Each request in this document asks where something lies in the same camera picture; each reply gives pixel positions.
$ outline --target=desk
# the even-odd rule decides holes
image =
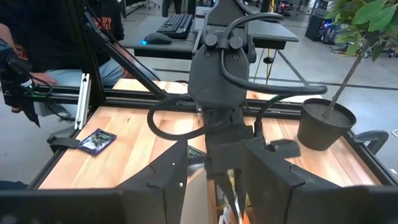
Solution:
[[[128,49],[134,49],[136,56],[178,58],[191,60],[196,33],[203,29],[204,19],[196,18],[191,26],[187,41],[174,42],[171,44],[142,44],[144,38],[157,31],[167,20],[160,16],[148,16],[132,32],[126,33],[122,45]],[[298,42],[299,38],[286,29],[283,25],[263,21],[252,21],[249,23],[249,34],[253,36],[256,47],[284,49],[286,42]]]
[[[159,82],[158,86],[169,92],[185,93],[187,86],[181,83]],[[115,86],[120,90],[145,88],[136,80],[120,80]],[[248,93],[249,98],[269,99],[272,95]],[[313,96],[297,96],[290,101],[303,101]],[[117,134],[117,140],[97,157],[69,149],[58,161],[40,189],[85,189],[115,187],[139,172],[148,163],[162,154],[174,142],[157,137],[146,123],[147,110],[100,107],[95,111],[85,128],[77,136],[82,140],[96,128]],[[245,118],[252,124],[254,118]],[[199,114],[159,111],[155,123],[170,133],[185,133],[202,126]],[[289,138],[297,140],[298,121],[263,119],[264,134],[268,140]],[[205,137],[199,136],[188,143],[206,151]],[[380,184],[362,160],[343,139],[339,139],[327,151],[318,152],[300,145],[302,156],[290,162],[313,172],[340,186]],[[181,223],[214,223],[214,188],[206,181],[205,172],[199,170],[188,179],[187,192]]]
[[[122,45],[125,48],[134,49],[136,56],[192,59],[192,50],[196,40],[196,34],[189,33],[187,41],[177,40],[171,44],[142,44],[144,38],[157,31],[167,20],[160,16],[148,16],[132,32],[125,34]]]

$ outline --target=plant stem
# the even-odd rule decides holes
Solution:
[[[348,83],[349,79],[353,76],[356,68],[361,63],[362,58],[363,58],[363,54],[366,51],[368,51],[368,48],[369,48],[369,44],[367,43],[363,47],[363,50],[361,51],[361,53],[355,59],[355,62],[353,64],[353,66],[351,67],[351,69],[349,70],[347,76],[344,78],[343,83],[341,84],[340,88],[337,90],[336,94],[333,96],[333,98],[331,100],[331,103],[329,104],[328,109],[326,109],[326,111],[322,114],[325,118],[329,118],[329,116],[331,115],[331,112],[335,109],[335,105],[336,105],[336,102],[337,102],[338,98],[340,97],[340,95],[343,92],[343,90],[346,88],[347,83]]]

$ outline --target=orange graphic print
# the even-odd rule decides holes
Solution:
[[[27,52],[26,52],[25,48],[23,48],[23,46],[21,46],[21,45],[15,45],[15,51],[16,51],[17,56],[18,56],[19,58],[24,59],[24,60],[28,60],[28,58],[27,58]]]
[[[110,30],[111,29],[111,23],[112,23],[112,18],[109,17],[101,17],[101,24],[98,23],[98,18],[93,18],[95,25],[99,29],[106,29]]]

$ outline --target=black shirt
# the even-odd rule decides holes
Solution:
[[[14,43],[22,45],[26,40],[24,27],[27,20],[27,8],[25,0],[0,0],[0,23],[6,25],[10,31]]]
[[[67,21],[66,10],[60,1],[32,0],[30,8],[29,46],[27,53],[35,72],[81,68],[79,50],[75,46]],[[101,29],[107,29],[116,38],[123,40],[124,30],[117,0],[90,1],[91,8]],[[110,57],[96,47],[99,66]]]

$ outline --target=tree trunk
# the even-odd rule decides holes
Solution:
[[[348,80],[351,78],[351,76],[353,76],[353,74],[356,70],[356,67],[358,67],[358,65],[361,63],[362,58],[363,58],[362,53],[356,58],[353,66],[349,70],[349,72],[348,72],[346,78],[344,79],[343,83],[341,84],[340,88],[337,90],[336,94],[333,96],[333,99],[331,100],[331,103],[329,104],[328,109],[324,112],[323,116],[326,119],[329,118],[329,116],[331,115],[331,112],[335,109],[336,102],[337,102],[338,98],[340,97],[341,93],[343,92],[343,90],[346,88]]]

